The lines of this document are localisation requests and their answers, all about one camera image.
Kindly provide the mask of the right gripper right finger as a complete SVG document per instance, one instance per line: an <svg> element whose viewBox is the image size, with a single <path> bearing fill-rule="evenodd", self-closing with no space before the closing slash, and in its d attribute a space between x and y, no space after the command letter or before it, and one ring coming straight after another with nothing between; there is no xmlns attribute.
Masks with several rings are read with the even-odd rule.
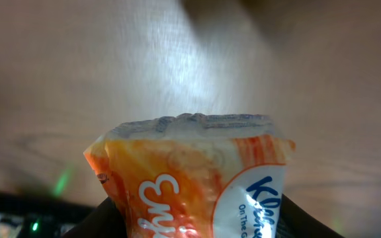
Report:
<svg viewBox="0 0 381 238"><path fill-rule="evenodd" d="M322 222L313 218L284 194L280 205L278 232L282 237L343 238Z"/></svg>

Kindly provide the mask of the small orange box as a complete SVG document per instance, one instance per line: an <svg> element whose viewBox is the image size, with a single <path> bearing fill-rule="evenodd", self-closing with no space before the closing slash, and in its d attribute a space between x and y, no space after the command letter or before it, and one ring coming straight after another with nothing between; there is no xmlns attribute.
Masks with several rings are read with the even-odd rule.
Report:
<svg viewBox="0 0 381 238"><path fill-rule="evenodd" d="M129 237L274 237L295 150L268 116L123 123L84 152Z"/></svg>

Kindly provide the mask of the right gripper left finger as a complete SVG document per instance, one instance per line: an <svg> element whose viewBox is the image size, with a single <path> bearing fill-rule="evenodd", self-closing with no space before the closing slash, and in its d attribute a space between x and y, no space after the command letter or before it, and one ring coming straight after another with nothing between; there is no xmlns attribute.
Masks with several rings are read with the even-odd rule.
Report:
<svg viewBox="0 0 381 238"><path fill-rule="evenodd" d="M126 226L114 202L106 198L63 238L127 238Z"/></svg>

